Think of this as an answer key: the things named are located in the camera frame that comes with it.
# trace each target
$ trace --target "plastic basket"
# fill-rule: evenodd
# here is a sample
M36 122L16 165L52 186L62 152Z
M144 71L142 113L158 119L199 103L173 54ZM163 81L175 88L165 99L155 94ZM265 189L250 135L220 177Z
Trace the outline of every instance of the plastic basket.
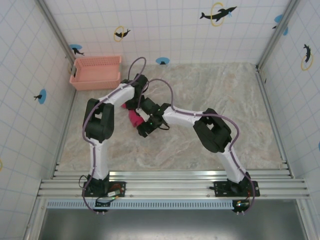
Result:
M121 81L121 56L82 57L74 61L70 83L78 90L115 89Z

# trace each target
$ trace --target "marble floor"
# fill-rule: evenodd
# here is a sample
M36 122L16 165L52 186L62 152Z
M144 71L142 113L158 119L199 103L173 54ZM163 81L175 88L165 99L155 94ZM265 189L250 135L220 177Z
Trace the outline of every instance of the marble floor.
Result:
M128 69L128 66L122 68L122 79L127 78ZM139 65L132 68L131 79L140 69ZM176 107L193 111L212 108L235 121L240 137L234 148L245 168L280 168L281 158L255 66L249 63L147 65L143 74L149 80L167 80L173 88ZM61 171L90 169L89 144L81 135L85 109L90 98L100 98L109 92L77 93L59 162ZM159 105L171 100L168 87L157 81L150 84L145 95ZM223 170L219 159L202 146L193 128L171 125L169 131L157 129L143 138L129 121L128 111L122 108L115 109L114 122L114 133L108 140L110 170ZM236 130L230 128L234 136Z

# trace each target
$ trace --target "gray floor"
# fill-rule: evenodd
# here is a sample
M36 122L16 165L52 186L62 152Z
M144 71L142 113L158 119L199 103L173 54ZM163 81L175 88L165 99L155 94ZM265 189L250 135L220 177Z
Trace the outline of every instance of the gray floor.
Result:
M128 69L123 68L122 79L127 78ZM131 79L139 71L140 66L134 67ZM149 80L167 80L173 87L176 107L193 111L213 108L233 119L241 131L234 147L246 168L280 167L280 154L252 64L147 65L143 74ZM90 98L100 98L108 92L78 92L60 160L61 171L89 170L89 145L81 136L85 109ZM162 82L151 83L146 95L159 105L171 99ZM132 127L125 109L115 110L115 130L108 143L111 170L223 169L217 157L202 146L193 128L172 125L169 131L157 129L143 138Z
M296 201L257 200L245 216L231 210L50 209L41 240L304 240Z

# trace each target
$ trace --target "metal vent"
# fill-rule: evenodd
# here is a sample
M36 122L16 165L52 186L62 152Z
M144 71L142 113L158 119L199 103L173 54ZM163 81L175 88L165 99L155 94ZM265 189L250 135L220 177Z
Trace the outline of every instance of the metal vent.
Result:
M88 200L88 205L94 207L95 200ZM86 209L82 199L51 199L48 209ZM113 201L110 207L95 207L95 209L140 209L140 210L200 210L200 209L233 209L232 200L125 200Z

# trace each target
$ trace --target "pink cloth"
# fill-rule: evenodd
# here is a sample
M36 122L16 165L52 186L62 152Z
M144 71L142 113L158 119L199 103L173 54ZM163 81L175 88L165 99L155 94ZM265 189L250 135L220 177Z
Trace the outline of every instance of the pink cloth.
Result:
M144 122L144 119L137 115L136 112L134 110L129 110L129 119L130 122L132 123L132 126L134 128L138 127L140 124L142 124Z

